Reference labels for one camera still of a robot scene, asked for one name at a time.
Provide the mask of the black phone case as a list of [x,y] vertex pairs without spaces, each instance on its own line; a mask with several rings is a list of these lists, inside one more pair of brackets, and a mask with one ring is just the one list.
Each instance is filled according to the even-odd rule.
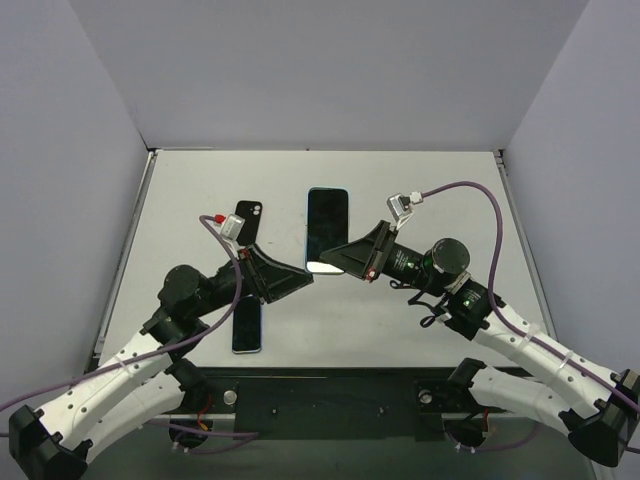
[[244,224],[236,242],[240,246],[254,244],[257,239],[263,204],[255,200],[240,200],[235,207],[235,214],[244,220]]

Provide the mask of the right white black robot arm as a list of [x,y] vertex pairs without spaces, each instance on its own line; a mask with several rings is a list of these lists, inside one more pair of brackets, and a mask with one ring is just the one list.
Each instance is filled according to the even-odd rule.
[[419,253],[396,241],[397,231],[380,222],[354,242],[324,251],[320,259],[366,281],[386,275],[400,287],[440,299],[432,319],[528,373],[512,376],[474,359],[464,360],[447,383],[449,402],[475,403],[528,417],[565,435],[585,457],[619,465],[639,425],[639,376],[589,361],[522,318],[468,273],[470,254],[444,238]]

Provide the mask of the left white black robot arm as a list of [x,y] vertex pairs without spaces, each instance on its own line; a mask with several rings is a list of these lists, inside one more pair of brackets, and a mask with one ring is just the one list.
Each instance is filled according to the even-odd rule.
[[10,416],[11,457],[30,479],[81,478],[103,448],[144,422],[203,405],[204,381],[185,357],[211,331],[205,315],[233,311],[247,296],[274,303],[312,282],[310,273],[256,245],[212,277],[189,265],[174,267],[158,293],[159,308],[100,369],[44,405],[24,405]]

